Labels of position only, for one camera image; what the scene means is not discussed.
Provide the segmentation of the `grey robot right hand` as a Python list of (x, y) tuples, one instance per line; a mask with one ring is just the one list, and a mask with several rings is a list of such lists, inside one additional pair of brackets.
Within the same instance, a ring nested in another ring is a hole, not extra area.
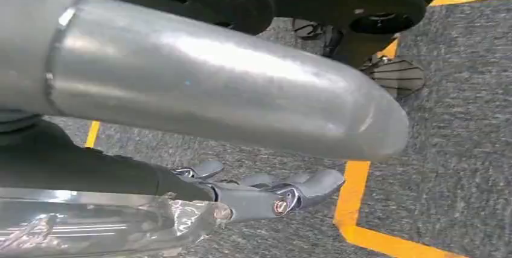
[(116, 0), (1, 0), (1, 228), (161, 230), (272, 219), (337, 192), (336, 170), (213, 181), (76, 145), (47, 116), (320, 158), (382, 160), (403, 108), (348, 65)]

